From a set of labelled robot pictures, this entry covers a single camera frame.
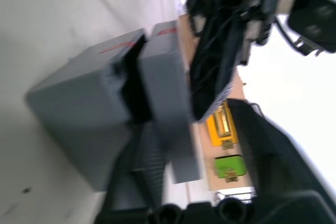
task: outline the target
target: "black wire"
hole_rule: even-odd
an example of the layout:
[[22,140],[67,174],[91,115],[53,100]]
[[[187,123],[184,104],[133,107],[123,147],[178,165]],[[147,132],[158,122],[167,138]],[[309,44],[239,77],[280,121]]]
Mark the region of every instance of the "black wire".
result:
[[207,18],[204,25],[201,38],[196,48],[195,56],[190,69],[190,77],[192,80],[197,80],[202,70],[203,63],[207,60],[207,57],[203,53],[203,48],[208,44],[209,37],[211,37],[215,17]]
[[225,48],[223,51],[225,58],[222,59],[219,65],[218,76],[220,76],[220,78],[215,83],[216,93],[220,93],[230,82],[233,74],[233,69],[231,67],[236,67],[238,60],[240,60],[237,56],[243,45],[246,23],[242,23],[239,16],[235,13],[233,13],[233,18],[232,26],[228,31],[227,39],[225,41]]
[[219,27],[219,30],[217,32],[217,34],[211,38],[211,40],[205,45],[205,47],[203,48],[202,52],[204,52],[205,50],[207,50],[211,44],[219,37],[222,35],[222,30],[225,28],[225,26],[227,25],[227,23],[229,23],[229,21],[232,20],[233,14],[227,19],[225,20],[222,25]]
[[294,44],[294,42],[291,40],[291,38],[288,36],[286,31],[282,27],[282,24],[277,17],[275,17],[274,23],[276,24],[281,36],[287,41],[287,43],[291,46],[291,48],[293,48],[295,51],[300,52],[300,50],[297,48],[297,46]]
[[253,103],[250,103],[250,105],[251,106],[256,106],[258,108],[258,111],[259,111],[260,115],[265,119],[265,115],[263,114],[263,112],[261,110],[261,107],[259,106],[258,103],[253,102]]
[[196,93],[196,92],[202,87],[202,84],[203,84],[204,82],[206,82],[206,81],[210,78],[210,76],[215,72],[215,70],[216,70],[217,68],[218,68],[218,66],[216,65],[216,66],[213,66],[213,67],[208,71],[208,73],[206,74],[206,76],[203,77],[203,79],[201,79],[201,80],[199,81],[199,83],[197,84],[197,86],[194,88],[194,90],[193,90],[193,94]]
[[220,191],[218,191],[218,192],[215,193],[215,196],[217,196],[217,195],[222,195],[222,196],[226,197],[226,195],[222,194]]

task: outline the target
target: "green component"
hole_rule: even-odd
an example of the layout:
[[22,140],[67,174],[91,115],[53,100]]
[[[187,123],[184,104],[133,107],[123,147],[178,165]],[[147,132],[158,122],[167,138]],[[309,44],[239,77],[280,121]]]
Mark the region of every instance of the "green component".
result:
[[236,176],[243,176],[247,169],[245,161],[240,155],[215,158],[215,167],[219,178],[227,177],[227,174],[236,173]]

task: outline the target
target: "gray box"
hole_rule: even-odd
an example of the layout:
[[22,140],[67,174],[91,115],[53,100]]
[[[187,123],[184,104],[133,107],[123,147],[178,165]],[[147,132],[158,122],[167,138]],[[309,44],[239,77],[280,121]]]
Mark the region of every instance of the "gray box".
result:
[[155,127],[168,149],[177,183],[199,179],[193,122],[176,22],[155,25],[140,55],[140,74]]
[[[145,98],[133,71],[144,43],[140,29],[92,46],[27,94],[40,122],[95,190],[106,189],[131,137],[127,122],[146,113],[134,104]],[[132,88],[139,97],[132,98]]]

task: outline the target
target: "red stripe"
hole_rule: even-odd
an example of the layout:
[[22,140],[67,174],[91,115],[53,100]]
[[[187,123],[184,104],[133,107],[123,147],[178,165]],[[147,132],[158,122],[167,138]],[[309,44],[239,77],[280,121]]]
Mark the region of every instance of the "red stripe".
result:
[[176,27],[168,28],[168,29],[165,29],[165,30],[162,30],[162,31],[158,32],[158,33],[157,33],[157,36],[159,36],[159,35],[164,35],[164,34],[176,33],[176,32],[177,32]]
[[128,42],[124,42],[124,43],[121,43],[119,45],[116,45],[116,46],[113,46],[113,47],[109,47],[109,48],[106,48],[104,49],[102,52],[98,53],[98,54],[102,54],[103,52],[108,52],[108,51],[111,51],[111,50],[114,50],[114,49],[117,49],[119,47],[134,47],[135,43],[134,42],[131,42],[131,41],[128,41]]

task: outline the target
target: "yellow label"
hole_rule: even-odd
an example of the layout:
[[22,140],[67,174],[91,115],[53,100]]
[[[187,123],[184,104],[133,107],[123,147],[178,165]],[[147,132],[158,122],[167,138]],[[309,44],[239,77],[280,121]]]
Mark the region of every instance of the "yellow label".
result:
[[226,102],[206,120],[206,124],[213,146],[221,146],[225,140],[238,143],[236,127]]

